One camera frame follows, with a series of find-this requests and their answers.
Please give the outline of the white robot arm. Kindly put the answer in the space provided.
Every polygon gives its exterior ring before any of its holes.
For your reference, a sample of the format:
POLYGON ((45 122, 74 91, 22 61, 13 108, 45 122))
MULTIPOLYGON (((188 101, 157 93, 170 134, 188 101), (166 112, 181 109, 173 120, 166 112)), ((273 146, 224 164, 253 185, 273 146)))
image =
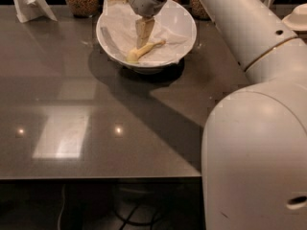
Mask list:
POLYGON ((307 46, 260 0, 201 0, 250 85, 201 147, 206 230, 307 230, 307 46))

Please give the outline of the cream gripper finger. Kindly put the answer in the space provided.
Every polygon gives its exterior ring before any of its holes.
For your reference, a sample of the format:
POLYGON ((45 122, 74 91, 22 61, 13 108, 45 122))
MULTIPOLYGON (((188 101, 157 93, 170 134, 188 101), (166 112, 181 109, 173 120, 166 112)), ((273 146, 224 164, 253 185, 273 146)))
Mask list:
POLYGON ((148 42, 154 28, 154 22, 153 17, 141 17, 135 21, 137 35, 136 47, 138 49, 145 46, 148 42))

